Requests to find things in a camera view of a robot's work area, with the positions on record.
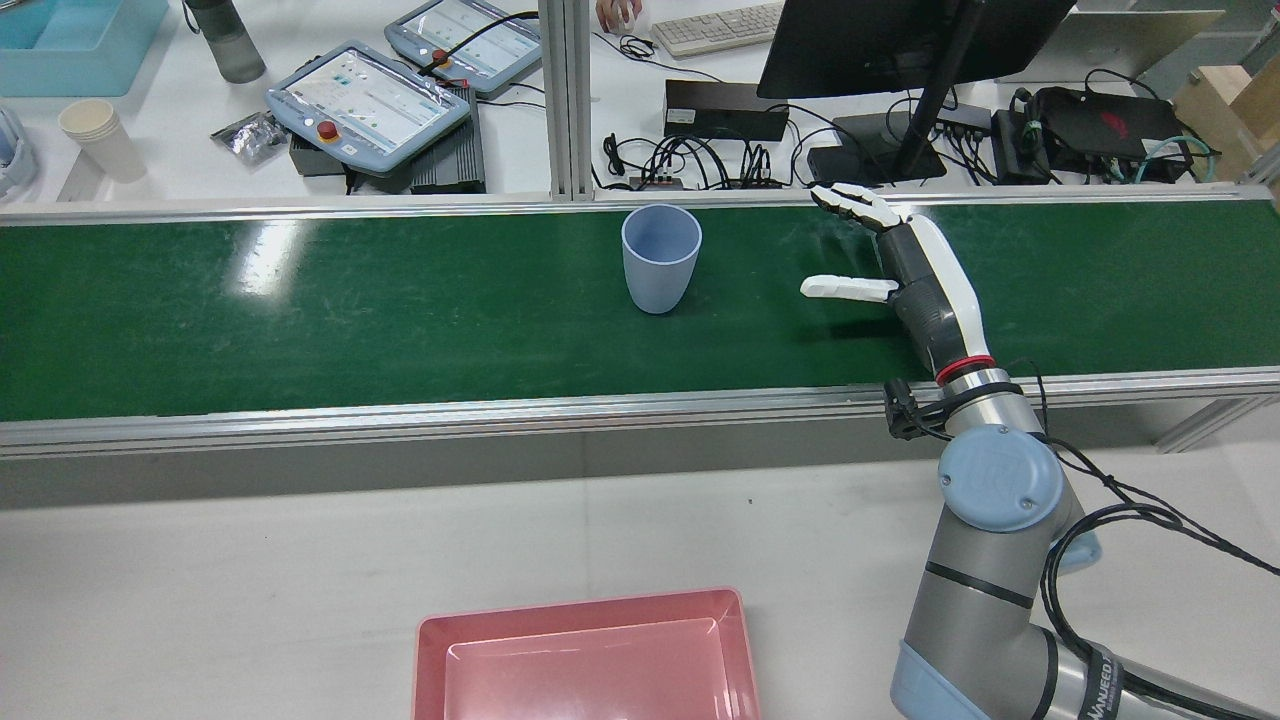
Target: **blue bin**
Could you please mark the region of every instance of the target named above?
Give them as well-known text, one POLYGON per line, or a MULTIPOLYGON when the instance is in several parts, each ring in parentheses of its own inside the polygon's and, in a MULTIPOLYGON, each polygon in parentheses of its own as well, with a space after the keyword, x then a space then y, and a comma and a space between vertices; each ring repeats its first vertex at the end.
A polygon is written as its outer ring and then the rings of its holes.
POLYGON ((28 0, 0 10, 0 95, 127 94, 168 10, 166 0, 28 0))

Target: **keyboard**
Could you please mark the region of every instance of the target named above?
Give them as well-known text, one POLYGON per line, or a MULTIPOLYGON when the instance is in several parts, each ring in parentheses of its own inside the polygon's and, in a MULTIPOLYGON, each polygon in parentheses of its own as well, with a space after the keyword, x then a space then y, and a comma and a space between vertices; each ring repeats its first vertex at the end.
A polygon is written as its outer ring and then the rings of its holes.
POLYGON ((673 58, 703 55, 773 40, 782 3, 708 13, 653 24, 653 36, 673 58))

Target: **blue cup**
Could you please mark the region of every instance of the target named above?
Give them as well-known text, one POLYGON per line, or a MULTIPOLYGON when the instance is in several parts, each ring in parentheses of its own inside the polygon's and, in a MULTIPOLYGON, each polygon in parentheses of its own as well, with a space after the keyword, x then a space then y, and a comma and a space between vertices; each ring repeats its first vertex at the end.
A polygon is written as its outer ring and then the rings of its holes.
POLYGON ((689 210, 660 204, 632 210, 622 222, 622 272, 636 307, 671 311, 689 288, 701 246, 703 227, 689 210))

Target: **blue cable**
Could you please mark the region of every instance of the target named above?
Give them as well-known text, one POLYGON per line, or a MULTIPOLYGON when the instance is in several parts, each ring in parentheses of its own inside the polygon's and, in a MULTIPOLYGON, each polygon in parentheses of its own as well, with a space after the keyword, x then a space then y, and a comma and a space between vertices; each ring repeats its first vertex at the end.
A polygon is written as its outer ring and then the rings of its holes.
POLYGON ((1155 158, 1156 152, 1160 152, 1161 150, 1165 149, 1166 145, 1171 145, 1174 142, 1190 142, 1190 143, 1198 145, 1199 149, 1203 150, 1206 155, 1208 155, 1208 172, 1204 173, 1204 182, 1212 182, 1213 181, 1213 168, 1217 164, 1216 163, 1217 158, 1213 155, 1213 150, 1210 149, 1210 146, 1206 145, 1204 141, 1201 140, 1201 138, 1198 138, 1198 137, 1192 137, 1189 135, 1175 135, 1174 137, 1170 137, 1169 140, 1166 140, 1166 141, 1161 142, 1160 145, 1152 147, 1151 151, 1147 152, 1147 156, 1143 158, 1142 164, 1138 165, 1138 172, 1133 176, 1134 184, 1142 182, 1142 176, 1144 176, 1147 173, 1147 164, 1156 159, 1155 158))

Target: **red ring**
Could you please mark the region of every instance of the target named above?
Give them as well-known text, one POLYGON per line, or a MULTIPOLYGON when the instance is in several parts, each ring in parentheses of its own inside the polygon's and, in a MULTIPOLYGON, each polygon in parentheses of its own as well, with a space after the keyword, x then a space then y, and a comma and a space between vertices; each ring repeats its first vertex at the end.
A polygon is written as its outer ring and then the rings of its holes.
POLYGON ((972 355, 963 360, 956 360, 955 363, 938 370, 938 377, 936 379, 938 387, 942 387, 948 382, 951 382, 952 379, 955 379, 955 375, 964 368, 968 368, 969 365, 986 365, 987 368, 995 368, 996 359, 992 357, 991 355, 972 355))

